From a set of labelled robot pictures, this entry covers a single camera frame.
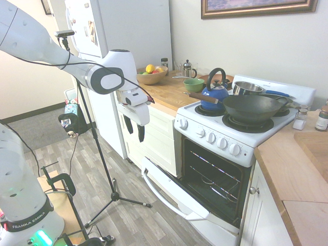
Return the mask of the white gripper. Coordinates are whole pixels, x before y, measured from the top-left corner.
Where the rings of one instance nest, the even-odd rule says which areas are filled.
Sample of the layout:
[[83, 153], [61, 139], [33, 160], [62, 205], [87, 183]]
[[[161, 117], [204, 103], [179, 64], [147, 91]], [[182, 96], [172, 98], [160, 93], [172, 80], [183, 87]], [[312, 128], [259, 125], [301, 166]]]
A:
[[145, 138], [144, 126], [150, 122], [148, 105], [146, 103], [142, 103], [137, 106], [131, 106], [119, 103], [118, 110], [124, 115], [124, 121], [130, 134], [133, 134], [131, 120], [137, 123], [138, 139], [139, 142], [143, 142]]

